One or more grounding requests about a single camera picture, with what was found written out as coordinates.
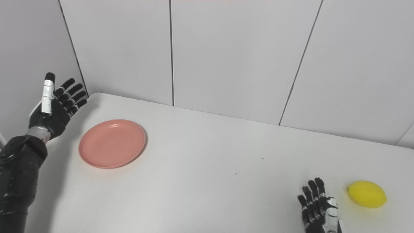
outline yellow lemon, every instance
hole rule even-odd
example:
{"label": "yellow lemon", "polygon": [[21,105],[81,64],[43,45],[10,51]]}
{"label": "yellow lemon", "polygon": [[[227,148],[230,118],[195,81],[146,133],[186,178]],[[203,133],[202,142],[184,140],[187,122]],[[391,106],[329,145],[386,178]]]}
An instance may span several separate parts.
{"label": "yellow lemon", "polygon": [[387,202],[384,190],[375,183],[360,180],[348,186],[349,197],[358,205],[378,208]]}

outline wall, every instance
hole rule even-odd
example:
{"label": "wall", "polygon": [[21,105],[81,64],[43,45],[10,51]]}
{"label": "wall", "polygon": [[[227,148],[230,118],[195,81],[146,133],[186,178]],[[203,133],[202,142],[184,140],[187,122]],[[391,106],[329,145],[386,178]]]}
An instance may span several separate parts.
{"label": "wall", "polygon": [[82,77],[58,1],[0,1],[0,33],[0,131],[10,139],[27,131],[47,72],[57,85]]}
{"label": "wall", "polygon": [[414,122],[409,1],[62,6],[91,93],[388,144]]}

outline white table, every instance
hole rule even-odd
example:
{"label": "white table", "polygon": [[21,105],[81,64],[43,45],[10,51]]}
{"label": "white table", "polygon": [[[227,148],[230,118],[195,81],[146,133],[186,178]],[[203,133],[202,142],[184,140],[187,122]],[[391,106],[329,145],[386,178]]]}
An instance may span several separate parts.
{"label": "white table", "polygon": [[[82,135],[110,119],[147,131],[130,164],[98,169]],[[297,195],[323,178],[347,233],[412,232],[414,150],[96,93],[48,143],[28,233],[301,233]],[[388,202],[363,208],[348,184],[379,184]]]}

